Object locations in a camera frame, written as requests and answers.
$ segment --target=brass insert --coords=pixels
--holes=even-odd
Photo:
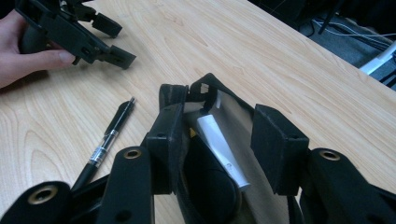
[[[142,152],[139,149],[131,149],[124,153],[124,157],[126,159],[136,159],[142,155]]]
[[[341,157],[337,153],[329,150],[321,150],[319,154],[321,157],[329,161],[339,161],[341,159]]]
[[[58,188],[54,185],[44,186],[33,192],[27,202],[29,204],[41,204],[51,200],[58,193]]]

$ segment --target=black pen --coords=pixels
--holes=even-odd
[[[111,120],[105,131],[105,136],[103,137],[101,144],[91,155],[90,160],[87,162],[81,174],[79,175],[75,185],[72,188],[72,191],[80,189],[91,182],[100,164],[105,159],[108,150],[111,148],[114,140],[119,135],[122,126],[125,124],[125,121],[128,119],[129,115],[131,115],[132,110],[134,109],[134,102],[135,99],[132,97],[130,101],[124,102],[120,105],[116,115],[114,116],[113,120]]]

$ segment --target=hand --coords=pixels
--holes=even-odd
[[[20,54],[18,44],[27,26],[15,10],[0,20],[0,88],[35,71],[62,68],[70,65],[75,56],[64,49]]]

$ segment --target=black mechanical assembly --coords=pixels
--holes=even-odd
[[[17,0],[15,9],[29,23],[22,41],[22,53],[44,50],[50,41],[87,63],[95,60],[128,68],[136,58],[116,46],[109,47],[84,28],[78,21],[93,21],[92,27],[115,38],[122,27],[98,13],[92,7],[82,5],[84,0]]]

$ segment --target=wooden table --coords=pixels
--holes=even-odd
[[[33,185],[72,185],[119,104],[135,111],[116,153],[137,146],[156,119],[163,83],[189,85],[213,73],[249,104],[281,111],[311,140],[349,157],[364,177],[396,192],[396,93],[248,1],[96,0],[119,22],[108,45],[137,56],[121,70],[81,62],[0,90],[0,214]],[[176,197],[156,196],[156,223],[183,223]]]

